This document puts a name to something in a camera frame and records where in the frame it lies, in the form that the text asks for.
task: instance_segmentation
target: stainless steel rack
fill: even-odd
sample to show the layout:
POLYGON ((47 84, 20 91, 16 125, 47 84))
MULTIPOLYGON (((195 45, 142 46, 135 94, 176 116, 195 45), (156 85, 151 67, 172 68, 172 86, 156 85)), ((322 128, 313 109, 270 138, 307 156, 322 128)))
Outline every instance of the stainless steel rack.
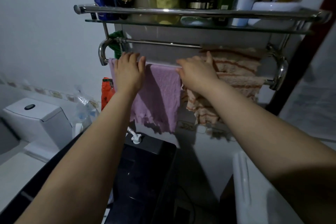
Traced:
MULTIPOLYGON (((183 47, 183 48, 196 48, 201 49, 201 45, 195 44, 184 44, 184 43, 172 43, 164 41, 149 41, 149 40, 135 40, 128 39, 123 37, 110 38, 107 30, 106 23, 115 23, 115 21, 98 21, 96 13, 116 13, 116 14, 141 14, 141 15, 173 15, 173 16, 201 16, 207 18, 246 18, 246 19, 268 19, 268 20, 293 20, 294 26, 291 31, 273 31, 273 30, 258 30, 258 29, 249 29, 249 28, 235 28, 234 30, 241 31, 255 31, 255 32, 270 32, 270 33, 284 33, 283 40, 278 48, 275 48, 271 43, 267 44, 267 53, 269 56, 272 56, 277 64, 278 71, 273 80, 267 80, 266 85, 270 86, 272 90, 279 90, 281 87, 286 73, 288 70, 288 61, 282 55, 282 51, 285 48, 288 39, 292 33, 305 34, 309 30, 302 30, 307 28, 308 23, 326 23, 330 18, 332 13, 329 11, 316 11, 303 9, 299 12, 277 12, 277 11, 244 11, 244 10, 199 10, 199 9, 159 9, 159 8, 120 8, 120 7, 100 7, 96 5, 75 5, 74 11, 77 14, 91 14, 92 22, 102 22, 105 32, 106 39, 103 40, 99 45, 99 60, 100 63, 105 66, 108 64, 108 60, 105 56, 105 49, 108 45, 112 43, 127 44, 152 44, 152 45, 163 45, 171 47, 183 47)), ((232 30, 229 27, 223 27, 222 30, 232 30)))

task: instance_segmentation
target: green towel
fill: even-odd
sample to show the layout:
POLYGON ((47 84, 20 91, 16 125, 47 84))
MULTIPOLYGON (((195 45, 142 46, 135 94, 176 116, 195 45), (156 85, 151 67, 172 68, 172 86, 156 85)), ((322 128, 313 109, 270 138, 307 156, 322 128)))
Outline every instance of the green towel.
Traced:
MULTIPOLYGON (((112 34, 109 35, 110 38, 116 38, 116 37, 124 37, 123 35, 123 31, 116 31, 112 34)), ((120 50, 120 45, 119 43, 114 43, 114 44, 110 44, 109 47, 114 50, 114 57, 116 59, 119 59, 121 57, 121 50, 120 50)))

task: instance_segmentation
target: purple towel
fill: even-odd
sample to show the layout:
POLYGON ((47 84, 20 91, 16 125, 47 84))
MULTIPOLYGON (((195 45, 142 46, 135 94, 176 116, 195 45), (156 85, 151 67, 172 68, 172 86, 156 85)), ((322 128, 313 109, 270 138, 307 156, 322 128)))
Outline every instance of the purple towel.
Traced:
MULTIPOLYGON (((112 78, 114 62, 109 59, 112 78)), ((140 124, 155 124, 161 132, 174 132, 180 106, 181 82, 174 67, 147 64, 145 82, 132 105, 131 119, 140 124)))

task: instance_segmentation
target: toilet tank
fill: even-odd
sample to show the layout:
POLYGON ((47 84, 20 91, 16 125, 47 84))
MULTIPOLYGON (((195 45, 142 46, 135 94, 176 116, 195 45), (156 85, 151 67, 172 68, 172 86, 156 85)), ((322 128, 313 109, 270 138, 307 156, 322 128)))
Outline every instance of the toilet tank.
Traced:
POLYGON ((30 98, 3 109, 4 118, 19 137, 58 151, 72 139, 72 127, 61 107, 30 98))

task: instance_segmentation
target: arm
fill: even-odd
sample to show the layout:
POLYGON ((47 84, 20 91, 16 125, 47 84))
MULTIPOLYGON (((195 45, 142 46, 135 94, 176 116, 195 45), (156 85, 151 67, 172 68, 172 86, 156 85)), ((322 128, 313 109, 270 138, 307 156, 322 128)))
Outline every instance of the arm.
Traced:
POLYGON ((132 102, 145 76, 145 58, 115 63, 118 91, 78 139, 17 220, 21 223, 101 223, 124 146, 132 102))
POLYGON ((336 152, 217 78, 211 54, 178 60, 183 84, 207 98, 268 180, 307 223, 335 220, 336 152))

